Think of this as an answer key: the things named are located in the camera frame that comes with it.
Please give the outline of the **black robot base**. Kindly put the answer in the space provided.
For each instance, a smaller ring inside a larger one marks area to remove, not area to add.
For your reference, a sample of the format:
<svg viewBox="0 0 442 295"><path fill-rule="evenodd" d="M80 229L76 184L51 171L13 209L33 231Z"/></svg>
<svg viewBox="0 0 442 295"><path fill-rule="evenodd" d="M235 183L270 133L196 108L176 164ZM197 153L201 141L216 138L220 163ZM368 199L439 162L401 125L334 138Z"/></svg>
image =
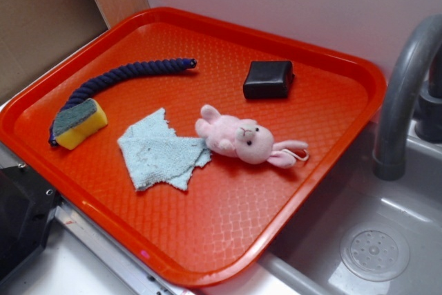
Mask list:
<svg viewBox="0 0 442 295"><path fill-rule="evenodd" d="M1 284L45 248L60 194L32 167L1 169Z"/></svg>

